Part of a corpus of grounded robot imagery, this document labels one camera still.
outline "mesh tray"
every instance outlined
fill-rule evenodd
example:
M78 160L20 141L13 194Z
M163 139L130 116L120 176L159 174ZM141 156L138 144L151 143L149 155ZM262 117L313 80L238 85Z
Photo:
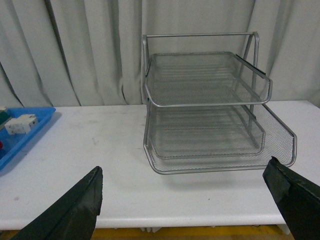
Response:
M159 108L149 104L144 150L159 174L263 169L296 158L295 134L264 104Z
M272 81L231 52L167 53L151 58L145 80L158 107L263 104Z

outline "yellow floor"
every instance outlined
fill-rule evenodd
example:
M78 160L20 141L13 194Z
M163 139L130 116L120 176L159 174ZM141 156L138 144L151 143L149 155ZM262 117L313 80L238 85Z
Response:
M18 231L4 231L0 240L9 240ZM157 232L139 228L96 229L91 240L294 240L276 225L217 226L217 227L164 227Z

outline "upper tray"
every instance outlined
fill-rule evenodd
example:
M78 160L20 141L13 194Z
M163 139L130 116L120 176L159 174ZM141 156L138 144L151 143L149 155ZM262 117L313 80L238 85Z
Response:
M154 54L144 84L158 107L264 104L272 91L272 80L231 52Z

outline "lower tray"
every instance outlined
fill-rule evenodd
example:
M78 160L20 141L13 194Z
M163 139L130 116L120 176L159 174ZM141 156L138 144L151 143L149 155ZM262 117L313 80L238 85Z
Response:
M7 130L3 128L0 131L0 141L3 148L0 149L0 170L2 170L8 162L29 142L51 119L52 114L56 111L54 107L30 107L30 108L8 108L7 113L18 118L23 114L35 114L38 124L27 134L9 135Z
M297 137L266 106L148 106L144 150L159 174L263 169L272 156L291 166Z

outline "black strip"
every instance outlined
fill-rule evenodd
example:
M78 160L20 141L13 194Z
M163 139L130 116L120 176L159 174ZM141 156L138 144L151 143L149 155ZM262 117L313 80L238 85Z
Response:
M257 70L259 73L267 76L267 74L266 74L265 72L261 71L259 68L256 68L255 66L253 66L250 62L248 62L247 60L244 60L244 59L243 59L242 57L240 57L238 54L236 54L236 56L237 56L238 58L241 58L241 60L245 61L247 64L249 64L249 65L250 65L251 67L253 67L255 70Z

